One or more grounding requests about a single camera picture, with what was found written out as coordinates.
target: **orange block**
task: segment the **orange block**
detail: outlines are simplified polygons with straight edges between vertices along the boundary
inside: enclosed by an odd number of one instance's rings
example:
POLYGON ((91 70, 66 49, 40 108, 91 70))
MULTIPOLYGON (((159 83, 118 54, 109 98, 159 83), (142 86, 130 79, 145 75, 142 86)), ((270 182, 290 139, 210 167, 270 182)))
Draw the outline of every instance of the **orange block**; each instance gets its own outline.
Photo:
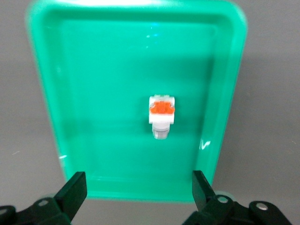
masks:
POLYGON ((150 107, 150 112, 152 114, 173 114, 175 112, 175 108, 171 102, 156 101, 150 107))

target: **plastic tray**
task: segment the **plastic tray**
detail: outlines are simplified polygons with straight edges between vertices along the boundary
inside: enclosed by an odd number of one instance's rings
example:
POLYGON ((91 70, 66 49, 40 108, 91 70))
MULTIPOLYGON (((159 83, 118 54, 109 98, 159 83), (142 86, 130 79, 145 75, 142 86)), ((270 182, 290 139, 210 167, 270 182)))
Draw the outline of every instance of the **plastic tray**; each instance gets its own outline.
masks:
POLYGON ((193 170, 212 183, 247 32, 224 1, 39 0, 27 15, 67 179, 88 197, 192 201, 193 170), (175 97, 153 138, 149 97, 175 97))

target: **gray background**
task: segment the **gray background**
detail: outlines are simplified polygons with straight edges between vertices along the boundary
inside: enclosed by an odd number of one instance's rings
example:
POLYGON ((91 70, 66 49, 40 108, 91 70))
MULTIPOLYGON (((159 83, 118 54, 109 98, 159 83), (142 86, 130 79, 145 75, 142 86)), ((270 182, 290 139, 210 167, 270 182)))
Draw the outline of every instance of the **gray background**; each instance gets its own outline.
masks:
MULTIPOLYGON (((300 225, 300 4, 236 0, 248 39, 213 188, 266 200, 300 225)), ((24 28, 29 0, 0 0, 0 205, 64 184, 24 28)), ((193 204, 87 200, 74 224, 179 225, 193 204)))

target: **gray surface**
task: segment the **gray surface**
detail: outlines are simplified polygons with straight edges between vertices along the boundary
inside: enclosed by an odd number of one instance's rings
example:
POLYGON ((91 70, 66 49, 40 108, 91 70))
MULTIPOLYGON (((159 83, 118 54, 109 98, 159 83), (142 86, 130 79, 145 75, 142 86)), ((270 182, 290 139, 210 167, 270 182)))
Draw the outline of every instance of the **gray surface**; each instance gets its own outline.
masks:
MULTIPOLYGON (((213 187, 276 204, 300 225, 300 4, 237 0, 247 46, 213 187)), ((23 15, 29 0, 0 0, 0 205, 18 210, 64 184, 23 15)), ((86 201, 74 225, 176 225, 195 206, 86 201)))

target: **green tray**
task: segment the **green tray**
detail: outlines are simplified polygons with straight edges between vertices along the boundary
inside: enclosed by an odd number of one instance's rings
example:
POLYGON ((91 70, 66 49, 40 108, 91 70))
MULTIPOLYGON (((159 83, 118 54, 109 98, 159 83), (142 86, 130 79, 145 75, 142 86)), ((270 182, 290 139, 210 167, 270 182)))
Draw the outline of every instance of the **green tray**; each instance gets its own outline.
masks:
POLYGON ((215 173, 247 33, 225 1, 38 0, 28 33, 67 179, 88 197, 192 201, 215 173), (165 140, 149 97, 175 97, 165 140))

